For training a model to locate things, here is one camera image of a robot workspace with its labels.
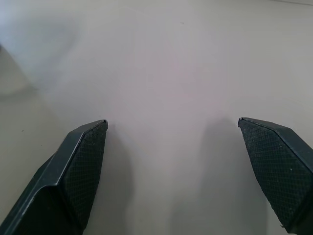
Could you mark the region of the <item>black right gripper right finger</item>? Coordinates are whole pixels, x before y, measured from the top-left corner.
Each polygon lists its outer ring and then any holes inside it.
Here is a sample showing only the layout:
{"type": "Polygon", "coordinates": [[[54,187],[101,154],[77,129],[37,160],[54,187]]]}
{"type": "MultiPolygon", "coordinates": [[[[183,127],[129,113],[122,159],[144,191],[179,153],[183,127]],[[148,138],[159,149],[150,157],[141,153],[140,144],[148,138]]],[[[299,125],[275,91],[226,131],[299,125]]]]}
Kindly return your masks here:
{"type": "Polygon", "coordinates": [[[313,149],[292,129],[253,118],[238,120],[250,162],[287,233],[313,235],[313,149]]]}

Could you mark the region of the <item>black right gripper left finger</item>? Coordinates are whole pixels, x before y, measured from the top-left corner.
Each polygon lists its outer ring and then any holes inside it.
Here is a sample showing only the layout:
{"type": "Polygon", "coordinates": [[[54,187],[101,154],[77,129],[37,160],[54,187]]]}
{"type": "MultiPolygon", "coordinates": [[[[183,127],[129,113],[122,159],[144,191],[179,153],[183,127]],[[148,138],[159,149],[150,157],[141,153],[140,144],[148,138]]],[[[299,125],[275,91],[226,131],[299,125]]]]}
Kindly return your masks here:
{"type": "Polygon", "coordinates": [[[83,235],[98,189],[108,123],[67,134],[0,225],[0,235],[83,235]]]}

